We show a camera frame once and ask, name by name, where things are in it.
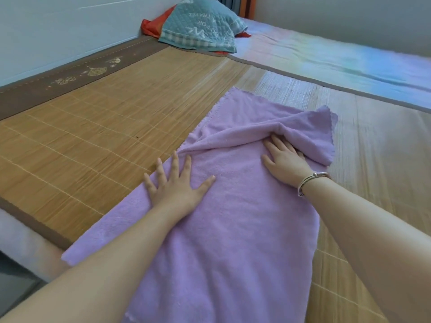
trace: red pillowcase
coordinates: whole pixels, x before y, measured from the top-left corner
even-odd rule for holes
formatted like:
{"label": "red pillowcase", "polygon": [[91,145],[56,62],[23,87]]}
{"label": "red pillowcase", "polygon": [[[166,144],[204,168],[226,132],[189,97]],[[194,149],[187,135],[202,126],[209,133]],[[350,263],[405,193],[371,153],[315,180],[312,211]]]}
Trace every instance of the red pillowcase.
{"label": "red pillowcase", "polygon": [[[142,33],[145,35],[150,35],[152,37],[160,38],[160,34],[162,33],[162,26],[165,23],[166,19],[170,16],[172,11],[174,11],[175,5],[166,10],[163,15],[158,16],[156,19],[149,21],[144,19],[141,24]],[[250,37],[251,35],[242,32],[237,34],[235,37]]]}

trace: purple towel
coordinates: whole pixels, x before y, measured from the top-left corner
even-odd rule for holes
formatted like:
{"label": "purple towel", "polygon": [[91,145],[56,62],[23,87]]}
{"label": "purple towel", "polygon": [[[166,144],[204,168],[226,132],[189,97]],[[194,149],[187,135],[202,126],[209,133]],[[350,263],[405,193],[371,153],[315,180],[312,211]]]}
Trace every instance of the purple towel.
{"label": "purple towel", "polygon": [[[217,177],[202,203],[168,235],[125,322],[303,323],[319,217],[262,165],[262,139],[285,135],[316,171],[334,156],[337,116],[301,111],[230,89],[179,148],[193,159],[191,185]],[[164,163],[169,171],[170,160]],[[85,259],[150,209],[139,185],[62,256]]]}

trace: hand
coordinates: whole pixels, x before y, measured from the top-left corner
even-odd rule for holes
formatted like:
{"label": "hand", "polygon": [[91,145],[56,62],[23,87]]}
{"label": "hand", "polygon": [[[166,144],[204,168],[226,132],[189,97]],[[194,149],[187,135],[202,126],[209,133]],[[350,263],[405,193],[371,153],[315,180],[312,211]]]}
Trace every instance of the hand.
{"label": "hand", "polygon": [[297,152],[284,137],[280,140],[272,134],[271,139],[272,142],[264,140],[263,144],[271,153],[274,161],[264,154],[262,155],[263,164],[277,180],[298,188],[305,177],[313,174],[313,170],[305,162],[304,154]]}
{"label": "hand", "polygon": [[191,157],[187,155],[184,169],[179,173],[178,155],[172,156],[169,180],[166,179],[162,160],[157,159],[156,175],[159,188],[156,188],[148,174],[144,174],[143,182],[153,204],[153,208],[163,207],[165,212],[172,215],[175,223],[190,214],[202,201],[203,196],[216,180],[215,176],[205,180],[198,189],[190,187]]}

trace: bracelet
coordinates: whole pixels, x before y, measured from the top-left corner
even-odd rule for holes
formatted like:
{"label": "bracelet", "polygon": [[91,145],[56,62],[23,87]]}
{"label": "bracelet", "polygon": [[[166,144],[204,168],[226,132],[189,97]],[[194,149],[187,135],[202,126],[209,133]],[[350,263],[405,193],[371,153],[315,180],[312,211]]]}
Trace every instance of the bracelet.
{"label": "bracelet", "polygon": [[304,196],[304,194],[302,193],[302,187],[304,187],[304,185],[309,182],[310,180],[316,179],[316,178],[320,178],[320,177],[326,177],[331,179],[331,176],[329,175],[328,172],[319,172],[319,173],[313,173],[312,175],[305,177],[301,183],[299,184],[298,187],[298,196]]}

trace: forearm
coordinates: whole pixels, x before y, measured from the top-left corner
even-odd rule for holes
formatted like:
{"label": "forearm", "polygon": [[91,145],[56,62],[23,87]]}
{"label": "forearm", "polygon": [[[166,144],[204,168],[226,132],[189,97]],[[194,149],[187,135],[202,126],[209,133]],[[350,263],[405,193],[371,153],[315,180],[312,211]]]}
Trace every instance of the forearm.
{"label": "forearm", "polygon": [[35,293],[1,323],[120,322],[175,222],[153,209],[104,248]]}
{"label": "forearm", "polygon": [[388,319],[428,321],[431,238],[330,179],[303,192]]}

